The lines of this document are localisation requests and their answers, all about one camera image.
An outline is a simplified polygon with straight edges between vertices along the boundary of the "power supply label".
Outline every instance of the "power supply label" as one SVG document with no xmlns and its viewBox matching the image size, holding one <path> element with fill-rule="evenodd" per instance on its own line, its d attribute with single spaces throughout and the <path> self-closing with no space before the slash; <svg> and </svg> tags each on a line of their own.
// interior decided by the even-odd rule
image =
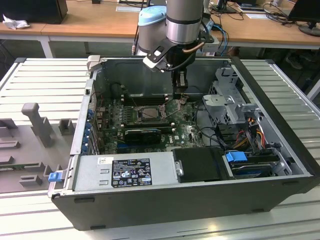
<svg viewBox="0 0 320 240">
<path fill-rule="evenodd" d="M 152 185 L 149 158 L 112 161 L 112 187 L 128 188 L 148 185 Z"/>
</svg>

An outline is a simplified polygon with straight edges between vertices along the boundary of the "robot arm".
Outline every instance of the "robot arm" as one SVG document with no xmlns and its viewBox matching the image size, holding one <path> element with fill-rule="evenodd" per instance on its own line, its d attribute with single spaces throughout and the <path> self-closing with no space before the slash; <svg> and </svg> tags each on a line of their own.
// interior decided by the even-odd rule
<svg viewBox="0 0 320 240">
<path fill-rule="evenodd" d="M 143 62 L 153 71 L 171 72 L 173 96 L 177 98 L 188 88 L 187 66 L 195 61 L 196 51 L 208 40 L 208 32 L 200 31 L 203 9 L 203 0 L 167 0 L 165 19 L 151 26 L 154 30 L 149 25 L 145 33 L 141 29 L 145 26 L 140 25 L 139 45 L 149 48 L 142 48 L 146 51 Z"/>
</svg>

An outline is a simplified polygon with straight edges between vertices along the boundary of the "computer case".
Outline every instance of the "computer case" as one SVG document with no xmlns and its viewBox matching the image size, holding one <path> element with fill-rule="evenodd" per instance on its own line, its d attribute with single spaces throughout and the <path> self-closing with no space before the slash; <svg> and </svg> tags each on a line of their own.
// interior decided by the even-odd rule
<svg viewBox="0 0 320 240">
<path fill-rule="evenodd" d="M 0 16 L 28 23 L 61 24 L 68 11 L 66 0 L 2 0 Z"/>
</svg>

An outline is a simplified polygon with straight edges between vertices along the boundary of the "wooden desk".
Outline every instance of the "wooden desk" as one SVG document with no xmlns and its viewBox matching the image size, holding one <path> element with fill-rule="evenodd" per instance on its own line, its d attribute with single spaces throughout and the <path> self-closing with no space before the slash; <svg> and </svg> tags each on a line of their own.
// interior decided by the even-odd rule
<svg viewBox="0 0 320 240">
<path fill-rule="evenodd" d="M 237 14 L 232 17 L 240 19 Z M 218 24 L 219 18 L 212 15 Z M 299 31 L 298 26 L 286 27 L 269 19 L 251 19 L 246 14 L 244 20 L 234 20 L 229 15 L 221 17 L 223 29 L 229 34 L 230 46 L 263 47 L 287 49 L 318 49 L 320 38 Z M 221 39 L 221 33 L 214 31 L 213 35 Z"/>
<path fill-rule="evenodd" d="M 91 1 L 67 0 L 68 13 L 62 24 L 31 23 L 27 29 L 11 30 L 0 24 L 0 39 L 38 40 L 45 56 L 54 57 L 50 41 L 132 43 L 138 23 L 137 12 L 116 11 L 117 0 L 92 4 Z M 306 35 L 298 27 L 282 26 L 269 19 L 234 20 L 227 14 L 221 18 L 229 34 L 229 46 L 287 49 L 319 49 L 319 37 Z M 212 16 L 216 23 L 219 19 Z M 219 31 L 212 35 L 222 39 Z"/>
<path fill-rule="evenodd" d="M 12 35 L 41 35 L 42 29 L 45 27 L 45 23 L 32 23 L 30 27 L 18 28 L 13 30 L 7 28 L 3 23 L 0 24 L 0 34 L 12 34 Z"/>
<path fill-rule="evenodd" d="M 134 38 L 138 12 L 116 11 L 117 1 L 92 4 L 67 1 L 68 13 L 62 24 L 47 24 L 41 33 L 48 36 Z"/>
</svg>

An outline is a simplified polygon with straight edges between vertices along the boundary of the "metal slotted surface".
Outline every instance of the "metal slotted surface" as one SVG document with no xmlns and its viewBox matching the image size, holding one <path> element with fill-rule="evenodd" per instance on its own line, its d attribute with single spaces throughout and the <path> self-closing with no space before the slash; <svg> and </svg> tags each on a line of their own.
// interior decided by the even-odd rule
<svg viewBox="0 0 320 240">
<path fill-rule="evenodd" d="M 243 60 L 257 83 L 288 122 L 314 159 L 320 163 L 319 110 L 303 96 L 299 89 L 275 65 L 264 60 Z M 254 99 L 245 87 L 249 100 Z"/>
<path fill-rule="evenodd" d="M 37 64 L 42 66 L 48 64 L 46 60 L 38 59 L 38 61 L 40 60 L 41 62 Z M 252 66 L 259 66 L 260 64 L 259 62 L 253 62 Z M 34 78 L 33 81 L 42 82 L 42 79 Z M 57 81 L 61 82 L 78 81 L 76 77 L 72 79 L 71 77 L 56 78 Z M 255 79 L 275 79 L 276 81 L 278 77 L 257 76 Z M 62 101 L 60 96 L 50 96 L 46 98 L 46 101 L 42 101 L 43 103 L 51 103 L 50 99 L 54 99 L 54 103 L 76 103 L 77 101 L 81 102 L 76 97 L 82 99 L 82 96 L 78 95 L 64 95 L 63 99 L 67 100 Z M 293 91 L 284 92 L 281 95 L 278 95 L 277 92 L 269 92 L 268 96 L 273 96 L 271 97 L 272 101 L 282 101 L 282 104 L 290 104 L 293 100 L 300 103 L 299 100 L 301 100 Z M 30 102 L 37 97 L 29 96 Z M 21 103 L 19 99 L 25 98 L 26 96 L 23 98 L 17 97 L 14 103 L 19 104 Z M 315 114 L 301 114 L 299 112 L 298 114 L 286 115 L 285 119 L 293 123 L 299 120 L 305 121 L 307 119 L 309 121 L 319 118 Z M 310 132 L 317 130 L 320 136 L 320 129 L 299 129 L 297 131 L 308 135 Z M 317 139 L 319 138 L 305 138 L 304 140 L 306 140 L 305 144 L 311 145 L 315 144 Z M 125 201 L 130 204 L 130 199 L 125 199 Z M 148 213 L 144 212 L 143 208 L 141 208 L 141 214 L 148 217 Z M 320 239 L 320 187 L 315 187 L 306 194 L 290 196 L 270 212 L 86 232 L 73 228 L 70 221 L 48 198 L 46 191 L 17 193 L 15 196 L 7 198 L 4 194 L 0 195 L 0 223 L 1 240 L 318 240 Z"/>
<path fill-rule="evenodd" d="M 68 118 L 77 123 L 89 78 L 86 58 L 28 58 L 0 86 L 0 118 L 30 125 L 21 109 L 25 103 L 38 103 L 40 116 L 51 124 Z"/>
</svg>

